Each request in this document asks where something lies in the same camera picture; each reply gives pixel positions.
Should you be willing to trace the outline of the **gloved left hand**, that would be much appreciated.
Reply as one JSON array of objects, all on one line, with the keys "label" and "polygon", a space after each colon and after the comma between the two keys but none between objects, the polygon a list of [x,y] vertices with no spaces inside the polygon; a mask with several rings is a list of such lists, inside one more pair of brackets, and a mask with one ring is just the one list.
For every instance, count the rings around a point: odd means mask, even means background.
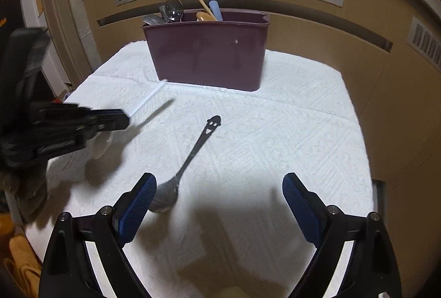
[{"label": "gloved left hand", "polygon": [[48,161],[40,161],[34,165],[11,167],[1,157],[1,191],[15,197],[25,223],[34,222],[47,201],[47,166]]}]

